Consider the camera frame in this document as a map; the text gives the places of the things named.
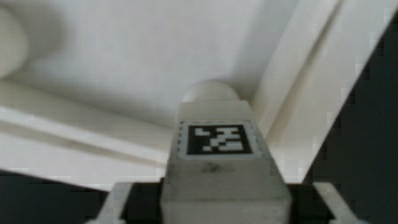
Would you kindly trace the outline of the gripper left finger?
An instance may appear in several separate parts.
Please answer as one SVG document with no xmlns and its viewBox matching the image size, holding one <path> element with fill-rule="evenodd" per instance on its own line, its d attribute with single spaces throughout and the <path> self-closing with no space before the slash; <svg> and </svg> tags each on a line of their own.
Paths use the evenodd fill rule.
<svg viewBox="0 0 398 224">
<path fill-rule="evenodd" d="M 161 183 L 117 183 L 103 207 L 85 224 L 163 224 Z"/>
</svg>

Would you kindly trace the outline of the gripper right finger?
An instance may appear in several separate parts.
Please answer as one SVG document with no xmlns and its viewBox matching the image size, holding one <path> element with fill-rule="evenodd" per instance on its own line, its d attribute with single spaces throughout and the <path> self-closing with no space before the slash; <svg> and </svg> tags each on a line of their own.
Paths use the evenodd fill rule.
<svg viewBox="0 0 398 224">
<path fill-rule="evenodd" d="M 357 217 L 328 182 L 289 184 L 288 188 L 293 196 L 289 224 L 369 224 Z"/>
</svg>

